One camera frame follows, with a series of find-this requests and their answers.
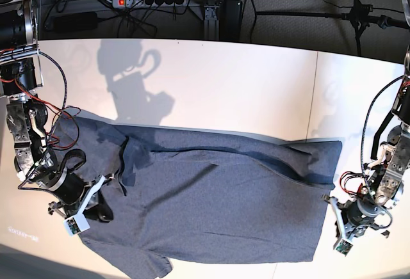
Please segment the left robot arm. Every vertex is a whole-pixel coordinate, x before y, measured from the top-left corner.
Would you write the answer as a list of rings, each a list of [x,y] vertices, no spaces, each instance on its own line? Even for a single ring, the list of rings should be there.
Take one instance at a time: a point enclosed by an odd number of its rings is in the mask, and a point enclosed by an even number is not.
[[[409,170],[409,55],[404,58],[404,74],[393,106],[375,132],[369,163],[361,163],[361,172],[346,171],[339,179],[340,188],[351,199],[341,203],[323,195],[336,216],[334,250],[347,255],[353,240],[371,228],[389,236],[389,225],[375,222],[378,216],[391,217],[404,192],[404,174]]]

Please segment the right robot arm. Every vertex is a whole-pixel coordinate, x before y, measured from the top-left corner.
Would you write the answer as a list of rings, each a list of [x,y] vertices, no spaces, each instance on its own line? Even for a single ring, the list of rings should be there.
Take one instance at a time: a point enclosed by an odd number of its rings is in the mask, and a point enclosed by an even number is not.
[[[38,48],[38,11],[35,0],[1,0],[1,96],[7,98],[6,124],[13,137],[14,167],[24,191],[42,191],[57,198],[49,214],[64,219],[69,235],[90,228],[91,220],[109,223],[113,213],[101,188],[111,175],[86,182],[77,175],[86,154],[72,145],[63,147],[54,136],[57,123],[73,119],[65,104],[55,106],[35,92],[43,86],[33,59]]]

